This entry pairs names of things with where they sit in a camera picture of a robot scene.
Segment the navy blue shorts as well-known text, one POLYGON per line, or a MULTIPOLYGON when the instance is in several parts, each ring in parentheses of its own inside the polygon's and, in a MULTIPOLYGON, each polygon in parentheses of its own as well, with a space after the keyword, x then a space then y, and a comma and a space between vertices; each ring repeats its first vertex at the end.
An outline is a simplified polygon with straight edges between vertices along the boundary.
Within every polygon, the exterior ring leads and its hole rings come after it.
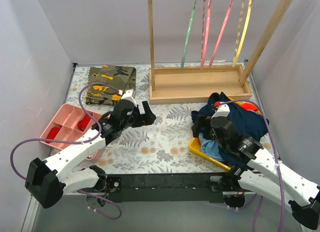
MULTIPOLYGON (((215 113, 214 103, 215 102, 228 102, 230 99, 223 93, 212 93, 208 98, 207 104, 203 105, 199 111, 191 112, 191 120, 194 124, 198 116, 209 116, 212 117, 215 113)), ((256 114, 252 111, 247 111, 240 107, 236 103, 231 103, 228 105, 230 108, 230 113, 228 119, 233 122, 234 127, 237 132, 241 135, 251 136, 255 140, 260 141, 263 136, 268 133, 263 116, 256 114)), ((219 146, 219 153, 223 158, 224 162, 229 165, 242 165, 240 161, 235 160, 229 156, 225 150, 219 146)))

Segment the green hanger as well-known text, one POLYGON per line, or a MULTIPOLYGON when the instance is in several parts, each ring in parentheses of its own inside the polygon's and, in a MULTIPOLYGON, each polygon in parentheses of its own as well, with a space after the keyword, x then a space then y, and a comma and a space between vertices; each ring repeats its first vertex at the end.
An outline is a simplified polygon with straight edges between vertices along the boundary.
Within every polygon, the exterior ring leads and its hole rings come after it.
POLYGON ((188 50, 188 45, 189 45, 189 38, 190 38, 191 30, 192 30, 192 25, 193 25, 193 20, 194 20, 194 16, 195 16, 197 2, 198 2, 198 0, 194 0, 194 4, 193 4, 191 14, 190 14, 190 19, 189 19, 187 33, 186 33, 186 39, 185 39, 183 53, 182 53, 182 57, 181 57, 181 63, 180 63, 181 69, 184 69, 184 66, 185 66, 185 60, 186 60, 186 55, 187 55, 187 50, 188 50))

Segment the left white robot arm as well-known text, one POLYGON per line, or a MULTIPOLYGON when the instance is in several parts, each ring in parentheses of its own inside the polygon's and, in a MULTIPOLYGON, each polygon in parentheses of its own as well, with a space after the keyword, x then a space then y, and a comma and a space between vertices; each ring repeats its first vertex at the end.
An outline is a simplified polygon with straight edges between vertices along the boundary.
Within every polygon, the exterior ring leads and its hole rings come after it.
POLYGON ((98 166, 90 166, 81 171, 72 169, 92 153, 104 148, 117 139, 128 127, 141 127, 154 123, 156 116, 147 101, 142 102, 144 113, 133 102, 122 99, 113 111, 101 116, 98 123, 59 153, 41 160, 31 161, 25 180, 26 189, 47 209, 55 205, 64 194, 79 189, 90 188, 95 192, 107 186, 107 175, 98 166))

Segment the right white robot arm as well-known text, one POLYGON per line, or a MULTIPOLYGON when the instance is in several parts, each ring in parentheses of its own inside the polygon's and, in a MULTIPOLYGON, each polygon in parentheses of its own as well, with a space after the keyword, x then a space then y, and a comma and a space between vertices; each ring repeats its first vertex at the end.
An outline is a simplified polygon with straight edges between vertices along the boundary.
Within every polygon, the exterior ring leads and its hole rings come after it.
POLYGON ((194 136, 203 131, 228 155, 244 165, 234 165, 218 185, 237 191, 245 189, 288 206, 297 222, 310 230, 320 225, 320 187, 276 161, 253 137, 238 133, 227 117, 198 116, 192 126, 194 136))

